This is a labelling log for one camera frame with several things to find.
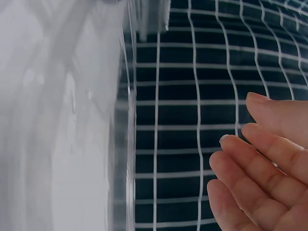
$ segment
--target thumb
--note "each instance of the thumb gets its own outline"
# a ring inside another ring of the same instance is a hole
[[[261,127],[308,148],[308,101],[275,101],[250,92],[246,105]]]

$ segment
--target blurred object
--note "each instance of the blurred object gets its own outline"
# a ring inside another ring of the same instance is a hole
[[[0,231],[133,226],[130,4],[0,4]]]
[[[171,0],[136,0],[140,40],[146,42],[148,34],[168,31]]]

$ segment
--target dark green fabric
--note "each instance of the dark green fabric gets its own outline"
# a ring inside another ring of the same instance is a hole
[[[171,3],[169,31],[161,34],[159,47],[157,230],[194,231],[198,216],[200,158],[193,40],[187,14],[188,1],[173,0]],[[295,100],[308,100],[307,7],[297,0],[286,1],[286,4],[284,0],[263,0],[262,3],[264,22],[274,34],[262,21],[260,2],[243,1],[243,18],[256,37],[255,46],[249,29],[240,18],[240,1],[220,0],[216,9],[214,0],[192,0],[191,19],[201,99],[200,141],[205,170],[202,231],[220,230],[212,219],[206,184],[215,178],[208,172],[208,160],[219,149],[220,137],[236,133],[236,101],[231,77],[239,100],[240,137],[241,125],[253,122],[244,103],[249,91],[266,95],[266,85],[272,99],[292,99],[292,91]],[[225,27],[228,49],[215,11],[219,12],[219,20]],[[138,231],[149,231],[153,227],[156,54],[157,35],[150,35],[147,43],[138,41],[135,206]]]

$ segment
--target finger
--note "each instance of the finger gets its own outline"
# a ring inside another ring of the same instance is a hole
[[[246,124],[242,128],[242,134],[286,174],[308,185],[307,149],[286,138],[269,133],[258,124]]]
[[[275,101],[250,92],[246,104],[260,126],[308,148],[308,101]]]
[[[243,169],[274,200],[291,208],[307,187],[285,175],[272,162],[262,156],[253,146],[240,138],[228,135],[220,141],[222,150]]]
[[[207,184],[207,193],[214,217],[223,231],[261,231],[238,207],[221,181],[211,180]]]
[[[263,230],[273,230],[278,219],[288,210],[281,203],[269,198],[236,163],[224,152],[215,152],[210,165],[239,207]]]

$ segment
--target hand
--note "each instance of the hand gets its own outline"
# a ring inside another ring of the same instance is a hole
[[[212,212],[223,231],[308,231],[308,101],[246,100],[252,145],[227,135],[212,154]]]

